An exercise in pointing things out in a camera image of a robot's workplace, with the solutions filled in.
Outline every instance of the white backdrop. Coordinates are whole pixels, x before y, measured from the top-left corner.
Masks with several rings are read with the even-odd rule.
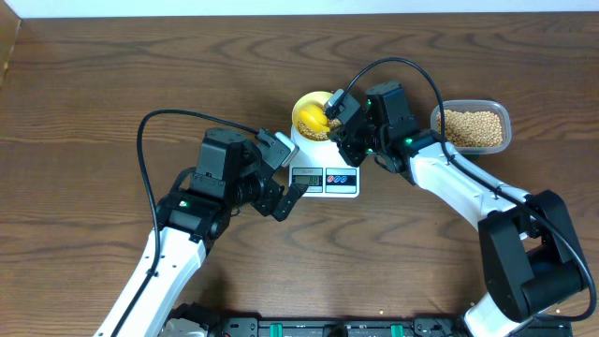
[[[24,19],[197,15],[596,11],[599,0],[6,0]]]

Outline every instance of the clear plastic container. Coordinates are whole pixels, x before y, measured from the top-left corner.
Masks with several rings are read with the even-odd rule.
[[[499,121],[502,124],[502,144],[493,147],[458,147],[461,154],[497,154],[509,145],[512,141],[512,125],[509,123],[509,115],[503,105],[487,100],[476,100],[476,99],[458,99],[443,102],[445,109],[454,110],[457,112],[477,112],[477,111],[490,111],[499,116]],[[439,106],[437,106],[431,114],[431,129],[439,132],[437,128],[437,114],[439,113]]]

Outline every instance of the green indicator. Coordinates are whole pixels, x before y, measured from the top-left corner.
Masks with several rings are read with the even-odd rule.
[[[392,325],[391,326],[391,337],[404,337],[403,336],[403,326]]]
[[[270,324],[270,337],[283,337],[283,325],[280,323]]]

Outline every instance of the wooden table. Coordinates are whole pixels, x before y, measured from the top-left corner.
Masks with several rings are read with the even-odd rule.
[[[298,98],[344,87],[389,55],[424,66],[445,100],[506,106],[511,145],[476,163],[560,194],[599,271],[598,23],[598,14],[25,21],[0,90],[0,335],[91,335],[108,314],[151,229],[135,147],[144,114],[198,110],[288,131]],[[427,127],[436,102],[407,66],[378,67],[356,96],[390,80]],[[150,122],[158,198],[196,163],[213,126]],[[283,223],[245,208],[178,303],[263,316],[454,314],[486,292],[481,270],[470,225],[369,161],[357,199],[305,198]],[[579,294],[559,308],[586,305]],[[599,315],[575,328],[596,335]]]

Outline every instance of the digital kitchen scale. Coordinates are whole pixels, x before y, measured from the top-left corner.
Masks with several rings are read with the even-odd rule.
[[[309,93],[293,108],[291,140],[298,145],[299,152],[289,164],[289,184],[307,184],[304,197],[355,198],[359,194],[359,168],[345,164],[334,142],[307,139],[295,127],[296,115],[305,105],[323,107],[331,97],[327,92]]]

